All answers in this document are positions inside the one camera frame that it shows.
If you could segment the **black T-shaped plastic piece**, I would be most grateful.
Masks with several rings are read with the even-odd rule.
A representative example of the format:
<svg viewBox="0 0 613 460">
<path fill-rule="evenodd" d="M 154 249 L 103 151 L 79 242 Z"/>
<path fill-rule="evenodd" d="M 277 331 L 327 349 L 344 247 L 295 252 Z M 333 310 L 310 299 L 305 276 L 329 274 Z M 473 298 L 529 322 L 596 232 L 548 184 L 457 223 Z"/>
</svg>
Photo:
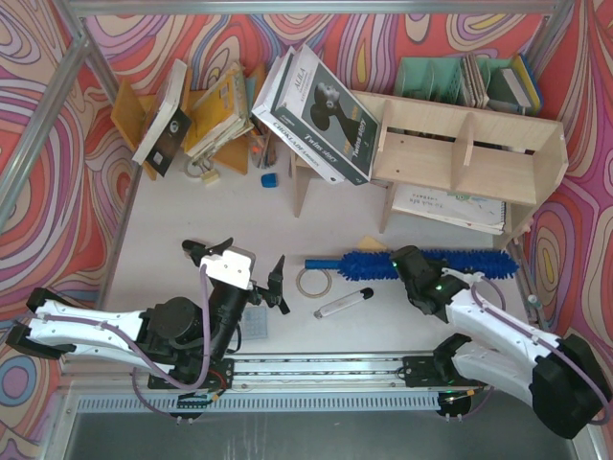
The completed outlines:
<svg viewBox="0 0 613 460">
<path fill-rule="evenodd" d="M 280 300 L 278 307 L 283 315 L 290 314 L 290 308 L 283 298 Z"/>
</svg>

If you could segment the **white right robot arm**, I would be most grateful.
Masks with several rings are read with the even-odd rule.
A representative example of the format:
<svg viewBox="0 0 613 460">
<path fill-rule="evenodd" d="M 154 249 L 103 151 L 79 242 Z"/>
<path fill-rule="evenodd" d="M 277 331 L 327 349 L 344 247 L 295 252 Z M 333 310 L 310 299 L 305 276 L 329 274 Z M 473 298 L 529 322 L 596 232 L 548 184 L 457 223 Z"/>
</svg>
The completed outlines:
<svg viewBox="0 0 613 460">
<path fill-rule="evenodd" d="M 487 278 L 479 269 L 455 269 L 414 245 L 390 260 L 409 302 L 458 331 L 438 350 L 444 370 L 515 397 L 565 439 L 608 424 L 612 389 L 586 340 L 542 331 L 506 312 L 504 303 L 491 304 L 477 291 Z"/>
</svg>

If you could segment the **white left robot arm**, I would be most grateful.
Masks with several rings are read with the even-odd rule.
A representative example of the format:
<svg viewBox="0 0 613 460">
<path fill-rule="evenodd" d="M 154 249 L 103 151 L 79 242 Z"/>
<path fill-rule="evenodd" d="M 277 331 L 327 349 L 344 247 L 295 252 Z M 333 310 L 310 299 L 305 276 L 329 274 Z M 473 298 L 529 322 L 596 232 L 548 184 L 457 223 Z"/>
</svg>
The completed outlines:
<svg viewBox="0 0 613 460">
<path fill-rule="evenodd" d="M 197 267 L 202 300 L 176 296 L 152 308 L 128 312 L 84 310 L 47 288 L 35 288 L 27 302 L 31 317 L 16 322 L 6 343 L 30 357 L 96 357 L 150 373 L 169 386 L 193 390 L 239 345 L 239 323 L 247 306 L 266 304 L 288 314 L 284 300 L 284 258 L 266 286 L 252 279 L 255 257 L 228 239 L 213 246 L 184 240 L 182 249 Z"/>
</svg>

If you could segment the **blue microfibre duster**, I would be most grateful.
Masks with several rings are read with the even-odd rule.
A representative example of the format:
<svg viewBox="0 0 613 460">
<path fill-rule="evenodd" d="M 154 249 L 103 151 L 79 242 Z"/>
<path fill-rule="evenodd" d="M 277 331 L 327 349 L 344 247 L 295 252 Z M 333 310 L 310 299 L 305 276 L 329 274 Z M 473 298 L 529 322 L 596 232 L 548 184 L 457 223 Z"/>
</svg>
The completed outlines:
<svg viewBox="0 0 613 460">
<path fill-rule="evenodd" d="M 483 272 L 490 279 L 507 279 L 518 270 L 517 262 L 507 252 L 493 249 L 422 251 L 428 261 L 441 263 L 461 272 Z M 352 251 L 340 259 L 306 259 L 305 270 L 331 270 L 348 281 L 394 280 L 398 278 L 390 251 Z"/>
</svg>

